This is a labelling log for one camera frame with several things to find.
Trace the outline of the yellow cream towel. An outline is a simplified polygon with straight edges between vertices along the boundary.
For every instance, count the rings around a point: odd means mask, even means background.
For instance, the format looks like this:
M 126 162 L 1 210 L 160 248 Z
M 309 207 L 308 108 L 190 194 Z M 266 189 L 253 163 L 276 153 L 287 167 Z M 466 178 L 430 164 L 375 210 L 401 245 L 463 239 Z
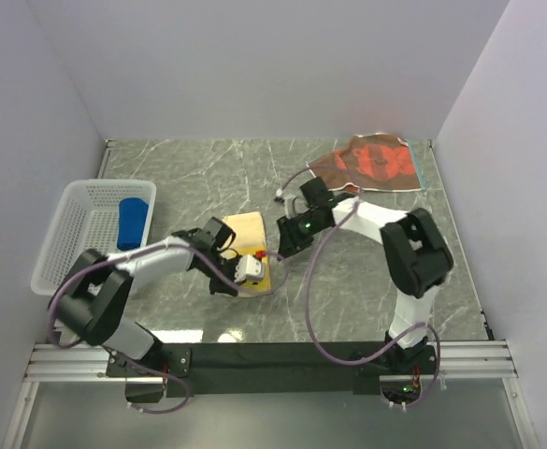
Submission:
M 234 241 L 229 239 L 225 244 L 223 257 L 230 259 L 240 255 L 251 254 L 258 255 L 260 262 L 265 268 L 265 277 L 262 281 L 248 280 L 242 284 L 243 287 L 249 289 L 249 294 L 239 293 L 239 297 L 254 297 L 257 293 L 265 292 L 271 288 L 271 276 L 269 258 L 263 255 L 267 250 L 266 246 L 266 230 L 263 216 L 260 212 L 248 212 L 236 215 L 227 215 L 222 218 L 222 221 L 232 228 L 237 234 Z

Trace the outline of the brown orange towel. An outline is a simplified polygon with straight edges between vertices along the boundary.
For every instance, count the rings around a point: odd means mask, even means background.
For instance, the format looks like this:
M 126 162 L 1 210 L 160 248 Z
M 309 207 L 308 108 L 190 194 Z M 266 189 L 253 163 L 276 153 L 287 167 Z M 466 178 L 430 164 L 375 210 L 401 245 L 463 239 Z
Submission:
M 354 136 L 340 148 L 307 163 L 331 191 L 414 192 L 423 188 L 407 140 L 376 133 Z

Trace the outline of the blue towel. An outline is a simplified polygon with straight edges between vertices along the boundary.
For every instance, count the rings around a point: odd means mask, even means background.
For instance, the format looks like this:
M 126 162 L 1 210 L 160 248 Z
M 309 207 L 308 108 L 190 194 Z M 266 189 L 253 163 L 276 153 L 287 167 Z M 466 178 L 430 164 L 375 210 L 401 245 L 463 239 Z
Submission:
M 129 251 L 141 246 L 148 210 L 149 205 L 138 197 L 128 197 L 119 203 L 118 250 Z

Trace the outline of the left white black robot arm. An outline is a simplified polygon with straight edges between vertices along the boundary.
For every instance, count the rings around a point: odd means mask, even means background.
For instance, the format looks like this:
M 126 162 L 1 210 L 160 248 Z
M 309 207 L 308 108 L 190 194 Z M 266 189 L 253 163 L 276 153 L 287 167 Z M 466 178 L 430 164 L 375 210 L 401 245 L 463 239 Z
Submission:
M 235 297 L 246 281 L 248 256 L 223 257 L 237 234 L 219 219 L 202 228 L 177 231 L 151 245 L 122 253 L 82 253 L 48 307 L 49 339 L 61 349 L 77 343 L 102 346 L 128 356 L 142 376 L 161 366 L 161 342 L 142 325 L 125 318 L 128 298 L 165 275 L 197 270 L 209 278 L 212 294 Z

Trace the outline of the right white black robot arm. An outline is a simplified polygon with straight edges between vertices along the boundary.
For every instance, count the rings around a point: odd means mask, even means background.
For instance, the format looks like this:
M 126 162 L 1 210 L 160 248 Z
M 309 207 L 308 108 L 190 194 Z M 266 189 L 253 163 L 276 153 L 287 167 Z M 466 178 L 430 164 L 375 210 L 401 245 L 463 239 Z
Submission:
M 352 193 L 334 194 L 319 177 L 304 183 L 300 190 L 307 203 L 304 212 L 295 210 L 293 198 L 282 188 L 276 193 L 277 201 L 285 207 L 284 216 L 277 221 L 280 256 L 298 254 L 312 244 L 315 235 L 323 233 L 313 254 L 318 257 L 337 232 L 351 231 L 382 246 L 396 287 L 394 316 L 381 349 L 356 360 L 341 359 L 325 350 L 309 326 L 317 351 L 327 360 L 347 367 L 380 360 L 396 373 L 439 358 L 439 348 L 428 344 L 429 319 L 440 286 L 453 269 L 453 256 L 431 214 L 422 208 L 387 209 Z

